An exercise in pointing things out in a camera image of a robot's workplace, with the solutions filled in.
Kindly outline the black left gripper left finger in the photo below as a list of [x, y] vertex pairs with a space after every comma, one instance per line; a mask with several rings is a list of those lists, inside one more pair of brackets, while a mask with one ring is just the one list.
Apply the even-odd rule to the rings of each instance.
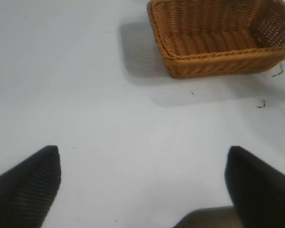
[[0, 175], [0, 228], [40, 228], [61, 184], [58, 147], [48, 145]]

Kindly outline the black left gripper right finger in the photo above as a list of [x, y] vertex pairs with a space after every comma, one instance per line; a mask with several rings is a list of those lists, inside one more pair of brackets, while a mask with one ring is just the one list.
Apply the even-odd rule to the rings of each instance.
[[240, 146], [228, 151], [228, 193], [246, 228], [285, 228], [285, 175]]

